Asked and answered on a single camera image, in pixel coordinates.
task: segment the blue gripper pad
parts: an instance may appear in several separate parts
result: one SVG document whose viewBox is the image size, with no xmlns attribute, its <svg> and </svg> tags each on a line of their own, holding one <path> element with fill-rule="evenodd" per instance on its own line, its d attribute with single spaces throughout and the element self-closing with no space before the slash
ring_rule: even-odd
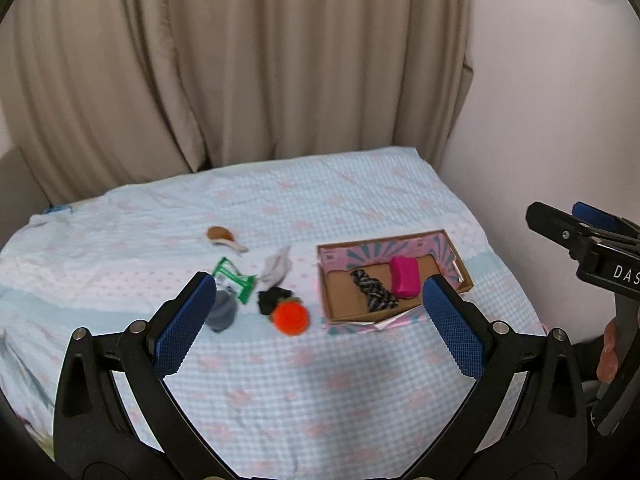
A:
<svg viewBox="0 0 640 480">
<path fill-rule="evenodd" d="M 468 321 L 473 320 L 465 318 L 460 312 L 460 306 L 466 308 L 465 301 L 442 276 L 436 275 L 424 281 L 422 304 L 462 374 L 479 380 L 484 373 L 484 345 L 474 329 L 469 326 Z M 476 309 L 471 303 L 467 305 Z"/>
<path fill-rule="evenodd" d="M 165 326 L 153 341 L 158 377 L 178 371 L 215 303 L 216 280 L 206 272 L 198 272 L 178 297 L 165 303 L 151 319 L 151 323 L 157 320 L 160 328 Z"/>
<path fill-rule="evenodd" d="M 591 224 L 596 229 L 602 229 L 603 231 L 617 232 L 618 222 L 616 217 L 605 213 L 600 209 L 596 209 L 593 206 L 585 204 L 584 202 L 576 202 L 574 208 L 571 209 L 571 214 L 576 218 Z"/>
</svg>

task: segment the bedsheet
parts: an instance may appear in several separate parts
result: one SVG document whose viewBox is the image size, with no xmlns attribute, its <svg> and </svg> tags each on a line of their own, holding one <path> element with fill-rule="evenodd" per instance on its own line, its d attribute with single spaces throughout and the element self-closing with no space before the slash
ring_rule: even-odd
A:
<svg viewBox="0 0 640 480">
<path fill-rule="evenodd" d="M 214 224 L 250 251 L 238 257 L 212 246 L 206 230 Z M 283 336 L 250 301 L 222 334 L 204 327 L 166 384 L 242 476 L 394 478 L 437 436 L 473 381 L 428 319 L 329 335 L 315 247 L 441 228 L 474 280 L 465 297 L 489 320 L 543 334 L 478 222 L 409 148 L 210 170 L 34 216 L 0 253 L 0 385 L 22 418 L 50 433 L 73 329 L 119 332 L 148 319 L 221 256 L 255 274 L 265 257 L 291 245 L 294 268 L 282 286 L 308 307 L 310 329 Z M 126 380 L 116 374 L 116 382 L 140 438 L 157 446 Z M 499 437 L 521 386 L 516 377 L 483 445 Z"/>
</svg>

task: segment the pink object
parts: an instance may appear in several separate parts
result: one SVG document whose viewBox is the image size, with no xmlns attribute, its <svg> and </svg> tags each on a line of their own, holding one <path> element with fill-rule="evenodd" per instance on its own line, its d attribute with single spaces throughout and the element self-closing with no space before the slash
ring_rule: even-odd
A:
<svg viewBox="0 0 640 480">
<path fill-rule="evenodd" d="M 406 256 L 394 256 L 389 261 L 391 293 L 408 300 L 420 294 L 420 270 L 418 260 Z"/>
</svg>

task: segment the orange pom-pom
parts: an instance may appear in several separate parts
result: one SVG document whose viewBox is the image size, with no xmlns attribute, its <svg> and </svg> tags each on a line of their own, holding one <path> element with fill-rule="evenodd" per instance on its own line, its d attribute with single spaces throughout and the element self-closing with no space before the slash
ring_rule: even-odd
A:
<svg viewBox="0 0 640 480">
<path fill-rule="evenodd" d="M 297 301 L 284 301 L 271 313 L 271 321 L 285 335 L 300 335 L 309 327 L 309 312 Z"/>
</svg>

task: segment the screw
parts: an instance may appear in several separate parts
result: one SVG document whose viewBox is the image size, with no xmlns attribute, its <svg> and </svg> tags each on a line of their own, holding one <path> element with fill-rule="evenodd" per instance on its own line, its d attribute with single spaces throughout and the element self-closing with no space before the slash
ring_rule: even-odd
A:
<svg viewBox="0 0 640 480">
<path fill-rule="evenodd" d="M 495 333 L 498 333 L 500 335 L 505 335 L 509 331 L 509 325 L 507 325 L 503 321 L 496 321 L 492 325 L 492 328 L 494 329 Z"/>
<path fill-rule="evenodd" d="M 561 328 L 555 328 L 551 332 L 558 341 L 564 341 L 566 339 L 566 332 Z"/>
<path fill-rule="evenodd" d="M 86 336 L 86 329 L 82 327 L 76 328 L 73 334 L 71 335 L 71 337 L 76 341 L 82 339 L 84 336 Z"/>
<path fill-rule="evenodd" d="M 139 334 L 146 328 L 146 321 L 141 319 L 134 321 L 129 325 L 129 330 L 131 330 L 134 334 Z"/>
</svg>

